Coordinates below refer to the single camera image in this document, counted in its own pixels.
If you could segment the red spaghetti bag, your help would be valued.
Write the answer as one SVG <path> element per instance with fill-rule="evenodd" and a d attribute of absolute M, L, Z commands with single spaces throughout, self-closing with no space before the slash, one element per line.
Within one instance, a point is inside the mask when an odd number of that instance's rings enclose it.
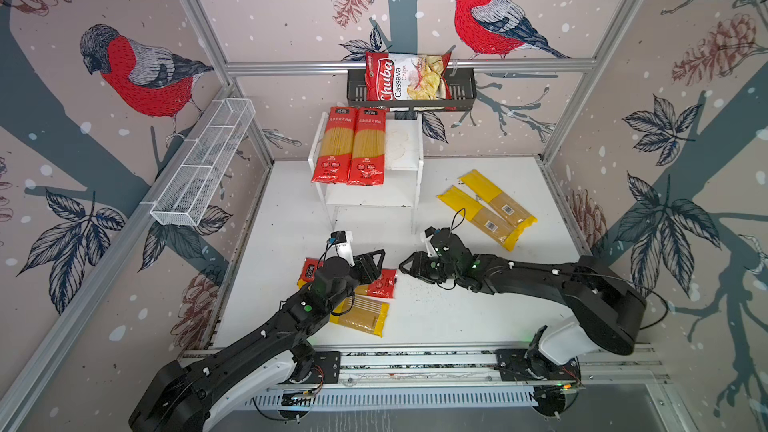
<path fill-rule="evenodd" d="M 356 120 L 355 108 L 333 107 L 330 110 L 312 177 L 314 183 L 348 181 Z"/>
<path fill-rule="evenodd" d="M 358 111 L 347 184 L 378 186 L 384 183 L 387 111 Z"/>
<path fill-rule="evenodd" d="M 297 281 L 297 287 L 301 288 L 306 283 L 313 282 L 317 269 L 323 265 L 322 261 L 315 258 L 306 258 L 301 275 Z M 359 285 L 355 294 L 377 299 L 393 299 L 397 282 L 397 272 L 394 269 L 383 269 L 380 277 L 370 284 Z"/>

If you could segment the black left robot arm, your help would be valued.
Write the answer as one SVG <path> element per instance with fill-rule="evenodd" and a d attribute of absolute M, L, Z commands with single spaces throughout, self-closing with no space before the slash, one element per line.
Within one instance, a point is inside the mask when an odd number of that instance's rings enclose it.
<path fill-rule="evenodd" d="M 306 377 L 315 351 L 308 338 L 360 285 L 376 281 L 385 251 L 326 258 L 315 279 L 232 345 L 183 366 L 174 360 L 150 382 L 128 424 L 133 431 L 209 431 L 237 406 L 295 373 Z"/>

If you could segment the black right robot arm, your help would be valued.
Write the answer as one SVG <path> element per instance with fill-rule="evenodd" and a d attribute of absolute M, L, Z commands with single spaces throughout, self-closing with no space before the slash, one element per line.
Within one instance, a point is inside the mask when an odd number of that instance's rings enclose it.
<path fill-rule="evenodd" d="M 591 256 L 575 263 L 542 264 L 475 254 L 449 228 L 428 228 L 425 249 L 412 253 L 400 272 L 431 285 L 454 285 L 472 293 L 516 294 L 570 309 L 561 323 L 541 326 L 529 343 L 528 360 L 563 365 L 599 349 L 618 356 L 634 353 L 647 308 L 637 285 L 620 278 Z"/>

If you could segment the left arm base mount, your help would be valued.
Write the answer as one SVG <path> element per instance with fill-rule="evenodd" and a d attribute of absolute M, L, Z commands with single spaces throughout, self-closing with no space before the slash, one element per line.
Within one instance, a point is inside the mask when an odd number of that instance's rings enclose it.
<path fill-rule="evenodd" d="M 307 387 L 337 384 L 340 370 L 341 353 L 339 351 L 320 351 L 316 352 L 309 362 L 304 361 L 297 365 L 284 384 Z"/>

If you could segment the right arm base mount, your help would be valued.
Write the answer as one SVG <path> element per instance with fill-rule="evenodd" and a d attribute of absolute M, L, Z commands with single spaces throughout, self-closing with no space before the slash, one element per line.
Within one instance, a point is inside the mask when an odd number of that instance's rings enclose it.
<path fill-rule="evenodd" d="M 581 381 L 581 369 L 576 359 L 557 365 L 538 352 L 524 349 L 497 349 L 494 355 L 495 369 L 504 382 Z"/>

